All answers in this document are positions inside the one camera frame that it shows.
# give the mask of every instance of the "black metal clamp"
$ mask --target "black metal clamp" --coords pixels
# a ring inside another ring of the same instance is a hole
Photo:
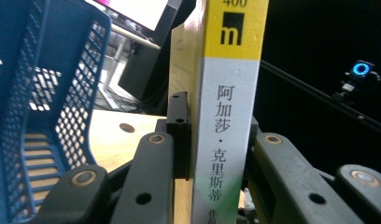
[[[249,141],[245,180],[260,223],[381,223],[377,171],[346,165],[336,177],[323,174],[255,120]],[[173,223],[173,181],[190,178],[190,157],[187,94],[179,92],[133,161],[109,174],[95,165],[67,172],[30,223]]]

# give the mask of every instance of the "black cable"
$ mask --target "black cable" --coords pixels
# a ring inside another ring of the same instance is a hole
[[[97,104],[97,103],[94,103],[94,105],[96,105],[96,106],[98,106],[98,107],[100,107],[100,108],[102,108],[102,109],[104,109],[104,110],[114,111],[113,109],[106,108],[105,106],[103,106],[103,105],[99,105],[99,104]]]
[[[341,111],[344,114],[347,114],[352,119],[357,120],[358,122],[361,122],[365,124],[367,127],[377,131],[378,133],[381,133],[381,123],[369,118],[368,116],[360,113],[359,111],[351,108],[348,105],[342,104],[334,99],[332,99],[329,95],[325,94],[322,91],[317,90],[316,88],[313,88],[312,86],[307,85],[306,83],[302,82],[296,77],[293,77],[292,75],[284,72],[283,70],[273,66],[272,64],[267,63],[266,61],[261,61],[261,68],[266,69],[267,71],[271,72],[273,75],[280,77],[284,80],[286,80],[288,83],[294,85],[295,87],[299,88],[302,91],[305,91],[309,93],[310,95],[316,97],[325,105],[328,105],[330,107],[336,108],[339,111]]]
[[[123,97],[123,96],[120,96],[117,93],[115,93],[115,91],[112,90],[111,88],[108,88],[108,91],[111,94],[112,98],[114,98],[115,100],[119,101],[120,103],[124,103],[124,104],[127,104],[127,105],[132,105],[132,106],[137,106],[138,105],[137,101],[132,100],[132,99],[128,99],[128,98]]]
[[[142,114],[142,113],[145,112],[144,110],[142,110],[141,108],[138,108],[138,107],[136,107],[136,108],[133,109],[133,110],[126,110],[125,108],[123,108],[123,105],[120,105],[120,108],[121,108],[124,112],[126,112],[126,113],[132,113],[132,114]]]
[[[162,97],[167,97],[164,95],[168,89],[168,78],[165,78],[162,85],[155,91],[154,94],[151,94],[148,98],[144,99],[142,102],[139,102],[139,106],[146,110],[154,110],[154,106],[162,99]]]

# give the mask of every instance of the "blue plastic basket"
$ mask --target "blue plastic basket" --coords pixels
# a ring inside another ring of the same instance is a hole
[[[0,223],[95,163],[88,131],[110,18],[82,0],[0,0]]]

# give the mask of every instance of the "computer monitor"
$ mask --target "computer monitor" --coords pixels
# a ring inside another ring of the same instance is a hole
[[[156,30],[145,33],[161,50],[138,46],[120,77],[119,86],[138,99],[148,114],[166,115],[171,30],[188,18],[195,2],[169,0]]]
[[[94,0],[154,31],[158,25],[168,0]]]
[[[381,0],[271,0],[262,59],[254,115],[264,132],[332,175],[348,163],[381,172],[381,80],[351,102],[332,98],[357,60],[381,77]]]

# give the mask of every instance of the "table surface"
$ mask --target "table surface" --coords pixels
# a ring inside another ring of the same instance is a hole
[[[139,140],[155,131],[156,121],[165,117],[94,110],[89,132],[92,154],[108,172],[133,159]],[[174,223],[190,222],[191,182],[176,180]]]
[[[148,46],[148,47],[154,48],[154,49],[161,49],[161,47],[159,47],[158,45],[156,45],[156,44],[150,42],[149,40],[144,39],[138,35],[132,34],[131,32],[126,31],[125,29],[119,27],[118,25],[112,24],[111,29],[113,32],[116,32],[120,35],[124,35],[128,38],[131,38],[133,41],[138,42],[142,45],[145,45],[145,46]]]

